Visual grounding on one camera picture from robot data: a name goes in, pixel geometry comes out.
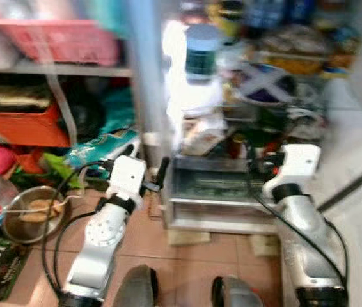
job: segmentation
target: refrigerator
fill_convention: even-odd
[[[177,121],[171,118],[171,101],[182,92],[171,92],[168,74],[174,62],[168,58],[173,36],[169,26],[179,18],[179,2],[127,1],[130,20],[129,54],[134,69],[134,88],[138,119],[143,131],[144,154],[152,166],[161,157],[171,156],[172,163],[162,192],[162,208],[166,226],[230,233],[275,233],[274,220],[259,211],[256,202],[207,199],[181,193],[183,180],[191,177],[190,169],[181,173],[177,165],[174,143],[179,137]],[[362,34],[362,1],[352,2],[351,24]],[[348,79],[334,79],[325,84],[324,99],[328,104],[330,128],[320,144],[320,166],[306,193],[313,195],[319,206],[362,174],[362,47]],[[350,253],[350,306],[362,306],[362,186],[324,215],[343,233]],[[285,306],[291,305],[288,283],[284,281]]]

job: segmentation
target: open refrigerator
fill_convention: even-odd
[[[362,34],[362,1],[353,2],[351,24]],[[145,155],[152,165],[158,165],[162,156],[172,158],[171,171],[162,192],[167,227],[274,233],[273,219],[241,193],[244,165],[201,157],[190,159],[174,150],[180,136],[177,117],[171,117],[171,98],[173,100],[175,95],[171,89],[181,86],[168,86],[168,74],[174,62],[165,55],[163,41],[168,34],[168,24],[179,16],[179,2],[131,0],[127,7],[133,37],[130,46],[133,82],[139,102],[138,118],[144,132]],[[362,47],[350,77],[325,83],[321,100],[327,106],[330,126],[319,144],[322,148],[320,166],[306,189],[317,205],[362,174]],[[214,175],[210,171],[213,169],[222,171]],[[224,193],[208,191],[207,183],[218,184]],[[325,215],[337,225],[349,246],[350,306],[362,306],[362,187]],[[284,289],[284,292],[285,306],[293,306],[290,291]]]

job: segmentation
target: metal bowl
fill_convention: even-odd
[[[16,196],[9,207],[8,210],[24,210],[28,209],[28,205],[38,199],[51,199],[56,192],[52,187],[43,185],[41,187],[32,187],[31,189],[25,190]],[[63,201],[63,195],[59,194],[59,201]],[[49,220],[49,228],[47,230],[47,235],[50,235],[52,232],[58,229],[59,225],[62,223],[67,208],[65,208],[58,216]],[[5,235],[18,243],[31,244],[35,243],[43,238],[43,231],[45,223],[27,223],[23,222],[19,217],[21,213],[11,213],[7,212],[4,217],[4,222],[2,225],[2,230]]]

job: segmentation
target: tile floor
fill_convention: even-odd
[[[72,214],[93,210],[101,194],[88,191],[72,202]],[[66,232],[59,254],[62,280],[80,250],[85,220]],[[50,239],[49,257],[56,238]],[[212,234],[211,243],[172,247],[167,245],[166,231],[160,220],[151,220],[146,210],[133,213],[121,250],[116,258],[116,272],[104,306],[112,306],[119,284],[127,271],[147,264],[157,271],[160,306],[210,307],[212,280],[218,275],[234,275],[255,288],[266,307],[281,306],[281,275],[278,257],[256,257],[245,235]],[[50,307],[57,301],[42,271],[40,246],[36,245],[7,301],[0,307]]]

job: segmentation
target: pink basket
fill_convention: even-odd
[[[43,61],[48,54],[55,62],[116,64],[118,44],[114,34],[101,30],[93,20],[10,20],[0,19],[0,30],[26,56]]]

